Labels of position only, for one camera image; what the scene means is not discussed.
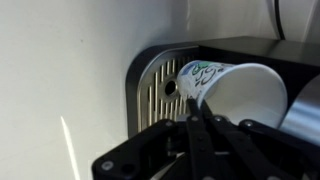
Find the white paper cup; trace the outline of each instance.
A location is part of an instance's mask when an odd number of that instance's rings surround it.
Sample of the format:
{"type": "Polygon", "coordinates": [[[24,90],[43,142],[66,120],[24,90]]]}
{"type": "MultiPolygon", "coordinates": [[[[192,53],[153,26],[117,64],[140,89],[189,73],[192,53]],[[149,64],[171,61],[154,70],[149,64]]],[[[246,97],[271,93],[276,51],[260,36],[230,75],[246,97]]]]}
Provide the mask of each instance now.
{"type": "Polygon", "coordinates": [[[238,125],[253,119],[278,128],[287,110],[287,91],[271,68],[255,63],[241,65],[193,61],[177,77],[184,100],[206,101],[214,114],[224,115],[238,125]]]}

